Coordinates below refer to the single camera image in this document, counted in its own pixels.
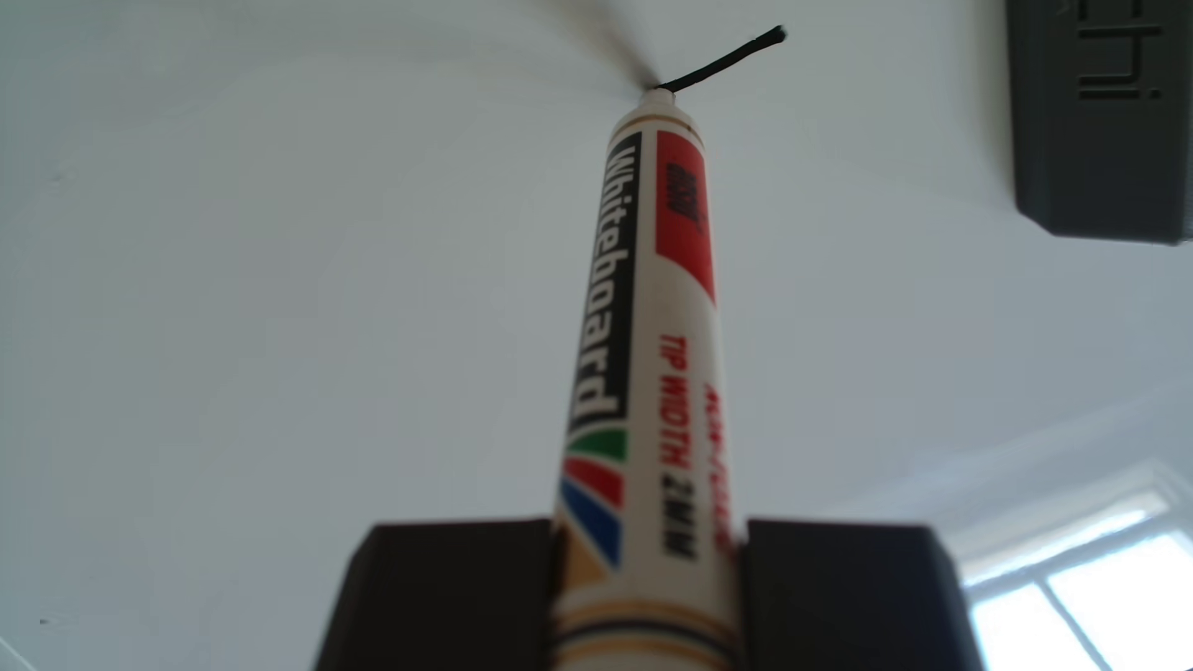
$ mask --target red stripe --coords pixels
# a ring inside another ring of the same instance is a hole
[[[575,457],[563,462],[563,472],[622,510],[622,476],[617,473],[599,463]]]

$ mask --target black holder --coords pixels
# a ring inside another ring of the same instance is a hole
[[[548,521],[378,525],[316,671],[545,671]],[[925,527],[749,523],[752,671],[981,671],[952,562]]]

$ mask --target yellow stripe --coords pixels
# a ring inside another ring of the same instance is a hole
[[[557,617],[555,627],[558,634],[565,634],[568,630],[594,620],[633,620],[643,616],[662,617],[687,627],[703,629],[711,633],[713,638],[722,639],[722,642],[727,645],[733,645],[737,640],[737,635],[733,629],[699,610],[670,603],[645,601],[602,603],[581,608]]]
[[[654,652],[659,654],[667,654],[672,657],[681,657],[685,659],[691,659],[715,671],[733,671],[729,664],[725,664],[723,660],[712,657],[711,654],[705,654],[700,651],[692,650],[680,644],[672,644],[667,641],[656,641],[656,640],[594,641],[591,644],[581,644],[556,654],[555,665],[568,664],[571,661],[579,661],[581,659],[588,659],[592,657],[601,657],[606,654],[617,654],[623,652]]]
[[[617,129],[617,130],[613,131],[613,137],[617,137],[618,135],[622,134],[622,131],[624,131],[628,128],[633,128],[635,125],[638,125],[639,123],[647,123],[647,122],[650,122],[650,121],[668,121],[670,123],[674,123],[674,124],[678,124],[678,125],[682,125],[684,128],[687,129],[688,133],[692,134],[693,137],[696,137],[696,141],[700,143],[700,148],[704,148],[704,140],[700,140],[700,134],[697,133],[694,128],[692,128],[691,125],[681,122],[680,119],[678,119],[675,117],[665,117],[663,115],[648,115],[648,116],[644,116],[644,117],[638,117],[636,119],[630,119],[630,121],[628,121],[625,123],[625,125],[623,125],[622,128],[619,128],[619,129]]]

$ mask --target window pane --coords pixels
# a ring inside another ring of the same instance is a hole
[[[1181,541],[1151,538],[1049,580],[1114,671],[1193,667],[1193,555]]]
[[[1098,671],[1036,585],[975,605],[973,628],[988,671]]]

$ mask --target blue stripe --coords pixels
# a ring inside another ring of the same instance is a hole
[[[622,523],[571,482],[562,480],[560,488],[568,510],[588,531],[610,566],[617,568],[622,562]]]

